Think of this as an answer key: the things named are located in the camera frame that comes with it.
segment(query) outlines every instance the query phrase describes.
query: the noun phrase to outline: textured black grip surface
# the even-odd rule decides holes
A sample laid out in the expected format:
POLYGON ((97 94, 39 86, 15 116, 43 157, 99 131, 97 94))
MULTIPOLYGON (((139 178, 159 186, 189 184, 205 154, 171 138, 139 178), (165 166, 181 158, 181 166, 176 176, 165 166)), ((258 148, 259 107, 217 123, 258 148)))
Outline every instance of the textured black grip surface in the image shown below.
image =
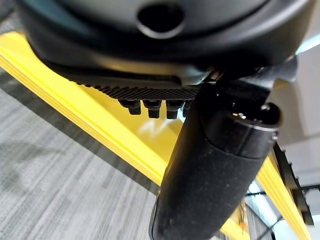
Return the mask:
MULTIPOLYGON (((191 111, 161 185, 150 226, 154 240, 209 240, 240 203, 266 157, 243 158, 216 148, 194 106, 191 111)), ((272 141, 265 144, 271 148, 272 141)))

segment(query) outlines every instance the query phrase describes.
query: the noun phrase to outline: yellow frame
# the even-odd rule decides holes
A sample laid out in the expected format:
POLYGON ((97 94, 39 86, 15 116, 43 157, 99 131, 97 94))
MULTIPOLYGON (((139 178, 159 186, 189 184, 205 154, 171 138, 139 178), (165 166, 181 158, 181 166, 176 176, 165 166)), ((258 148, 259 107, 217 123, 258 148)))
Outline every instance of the yellow frame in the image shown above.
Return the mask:
MULTIPOLYGON (((16 32, 0 36, 0 66, 145 176, 161 184, 182 126, 179 120, 149 119, 145 109, 140 116, 129 115, 118 101, 48 69, 33 54, 24 36, 16 32)), ((299 239, 311 239, 269 158, 257 179, 299 239)), ((232 219, 220 231, 234 240, 250 239, 232 219)))

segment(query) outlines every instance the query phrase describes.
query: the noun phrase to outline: round hole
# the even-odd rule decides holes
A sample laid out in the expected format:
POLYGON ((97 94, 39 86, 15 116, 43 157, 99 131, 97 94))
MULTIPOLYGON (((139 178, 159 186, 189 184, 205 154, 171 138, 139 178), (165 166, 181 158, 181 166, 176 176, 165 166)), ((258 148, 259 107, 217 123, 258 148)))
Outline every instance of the round hole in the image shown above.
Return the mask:
POLYGON ((184 13, 173 4, 149 5, 137 15, 138 29, 154 39, 169 39, 183 29, 184 13))

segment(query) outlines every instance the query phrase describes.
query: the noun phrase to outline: yellow wooden board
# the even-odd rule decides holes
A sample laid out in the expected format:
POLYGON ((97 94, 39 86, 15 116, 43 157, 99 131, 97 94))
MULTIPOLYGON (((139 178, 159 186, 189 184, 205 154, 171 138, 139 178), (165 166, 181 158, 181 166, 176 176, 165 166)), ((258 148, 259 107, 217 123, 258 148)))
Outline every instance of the yellow wooden board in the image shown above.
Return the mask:
MULTIPOLYGON (((26 39, 16 32, 0 36, 0 67, 145 176, 161 184, 182 126, 180 120, 165 119, 164 109, 160 111, 160 119, 149 119, 145 108, 139 116, 129 115, 117 100, 51 71, 33 54, 26 39)), ((261 170, 261 185, 268 195, 277 195, 284 187, 283 183, 266 180, 273 179, 275 168, 270 171, 270 166, 264 164, 261 170)), ((286 198, 283 204, 289 206, 283 217, 297 236, 302 240, 310 239, 301 216, 295 214, 297 208, 292 207, 292 200, 286 198)), ((221 232, 234 240, 250 239, 248 233, 231 219, 222 226, 221 232)))

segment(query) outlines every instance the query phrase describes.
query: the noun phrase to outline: black cylinder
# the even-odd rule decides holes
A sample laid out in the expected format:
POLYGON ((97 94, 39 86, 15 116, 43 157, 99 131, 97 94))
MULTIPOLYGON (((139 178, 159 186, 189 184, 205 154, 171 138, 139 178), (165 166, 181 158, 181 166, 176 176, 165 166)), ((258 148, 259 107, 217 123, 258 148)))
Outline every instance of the black cylinder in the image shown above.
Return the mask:
MULTIPOLYGON (((214 103, 212 92, 210 98, 214 103)), ((209 240, 220 229, 276 138, 280 111, 275 105, 264 111, 250 120, 201 100, 193 104, 153 210, 152 240, 209 240)))

